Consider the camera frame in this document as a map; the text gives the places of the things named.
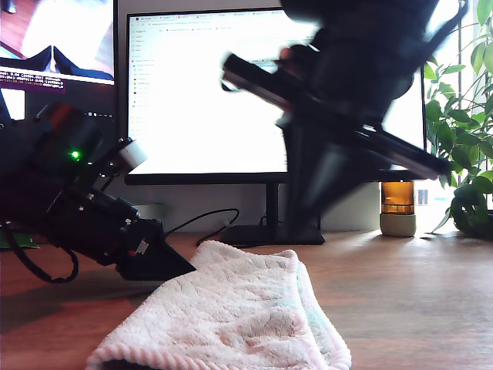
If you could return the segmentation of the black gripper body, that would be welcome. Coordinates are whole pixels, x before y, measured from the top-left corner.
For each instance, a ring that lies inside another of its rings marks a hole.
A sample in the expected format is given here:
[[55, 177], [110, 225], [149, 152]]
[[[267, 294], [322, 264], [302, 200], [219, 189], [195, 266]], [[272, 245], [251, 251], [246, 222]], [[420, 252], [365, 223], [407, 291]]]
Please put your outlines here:
[[123, 199], [99, 190], [66, 190], [48, 210], [49, 237], [103, 266], [116, 264], [136, 219], [137, 209]]

